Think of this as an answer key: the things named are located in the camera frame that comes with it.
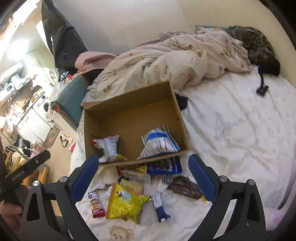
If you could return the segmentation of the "person's left hand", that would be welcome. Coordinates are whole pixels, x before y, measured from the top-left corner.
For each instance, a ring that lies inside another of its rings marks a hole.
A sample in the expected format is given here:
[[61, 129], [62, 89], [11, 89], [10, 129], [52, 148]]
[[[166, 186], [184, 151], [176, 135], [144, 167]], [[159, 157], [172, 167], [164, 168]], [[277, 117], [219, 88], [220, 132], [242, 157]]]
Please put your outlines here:
[[23, 209], [20, 206], [5, 201], [1, 203], [1, 216], [18, 237], [20, 236], [21, 224], [17, 220], [17, 217], [20, 216], [22, 212]]

